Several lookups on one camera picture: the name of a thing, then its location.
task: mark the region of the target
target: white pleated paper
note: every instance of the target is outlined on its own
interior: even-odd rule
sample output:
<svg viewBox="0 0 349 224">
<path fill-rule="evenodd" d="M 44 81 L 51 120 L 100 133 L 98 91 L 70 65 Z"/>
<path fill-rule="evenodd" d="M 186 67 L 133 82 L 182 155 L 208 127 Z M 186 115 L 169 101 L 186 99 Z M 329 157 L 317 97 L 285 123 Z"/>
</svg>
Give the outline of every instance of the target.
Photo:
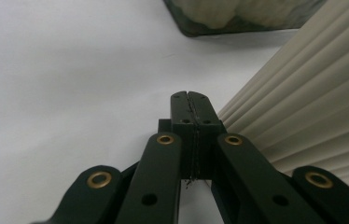
<svg viewBox="0 0 349 224">
<path fill-rule="evenodd" d="M 218 114 L 281 172 L 349 184 L 349 1 L 328 1 Z"/>
</svg>

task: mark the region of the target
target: brass grommet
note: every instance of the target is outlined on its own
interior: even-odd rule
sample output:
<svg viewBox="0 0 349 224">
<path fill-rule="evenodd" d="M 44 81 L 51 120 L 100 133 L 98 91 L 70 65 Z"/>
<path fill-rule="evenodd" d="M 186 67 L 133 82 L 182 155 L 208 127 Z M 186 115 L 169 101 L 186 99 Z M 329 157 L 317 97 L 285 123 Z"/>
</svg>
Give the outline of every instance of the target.
<svg viewBox="0 0 349 224">
<path fill-rule="evenodd" d="M 231 135 L 225 138 L 225 142 L 234 146 L 239 146 L 243 141 L 242 138 Z"/>
<path fill-rule="evenodd" d="M 157 138 L 157 142 L 163 145 L 172 144 L 175 139 L 171 135 L 161 135 Z"/>
<path fill-rule="evenodd" d="M 105 177 L 103 181 L 100 181 L 98 183 L 93 182 L 93 178 L 96 176 L 102 175 Z M 90 177 L 87 180 L 87 184 L 92 189 L 100 189 L 106 185 L 108 185 L 111 181 L 111 174 L 105 171 L 98 171 L 90 175 Z"/>
<path fill-rule="evenodd" d="M 323 181 L 316 181 L 314 179 L 314 176 L 320 177 Z M 319 174 L 317 172 L 306 173 L 305 179 L 309 183 L 311 183 L 311 184 L 313 184 L 321 189 L 331 189 L 334 186 L 334 184 L 332 183 L 332 181 L 330 179 L 328 179 L 328 177 L 326 177 L 325 175 Z"/>
</svg>

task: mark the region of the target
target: white table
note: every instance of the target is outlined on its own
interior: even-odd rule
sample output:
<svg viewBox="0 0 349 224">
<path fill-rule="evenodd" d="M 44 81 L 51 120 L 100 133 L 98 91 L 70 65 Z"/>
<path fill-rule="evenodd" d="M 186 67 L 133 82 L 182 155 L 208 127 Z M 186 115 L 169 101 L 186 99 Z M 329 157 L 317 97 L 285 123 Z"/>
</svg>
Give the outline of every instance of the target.
<svg viewBox="0 0 349 224">
<path fill-rule="evenodd" d="M 0 1 L 0 223 L 48 219 L 77 176 L 138 161 L 177 91 L 216 111 L 296 31 L 187 38 L 163 1 Z M 222 223 L 201 181 L 179 223 Z"/>
</svg>

